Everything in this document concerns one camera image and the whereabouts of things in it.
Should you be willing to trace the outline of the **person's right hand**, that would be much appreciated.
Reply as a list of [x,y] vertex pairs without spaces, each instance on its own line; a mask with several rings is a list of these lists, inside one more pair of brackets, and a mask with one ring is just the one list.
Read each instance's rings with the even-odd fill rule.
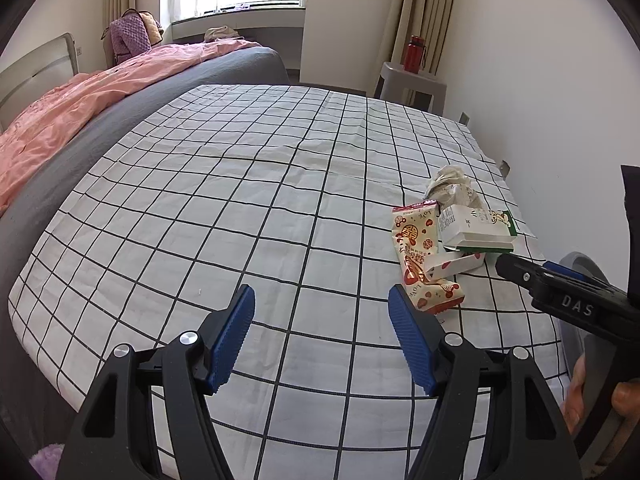
[[583,353],[575,362],[570,385],[563,401],[561,412],[567,429],[574,434],[585,425],[589,415],[596,416],[602,408],[604,417],[615,414],[622,421],[615,437],[626,442],[639,422],[639,379],[619,382],[611,391],[603,387],[601,391],[588,391],[596,381],[591,378],[591,370]]

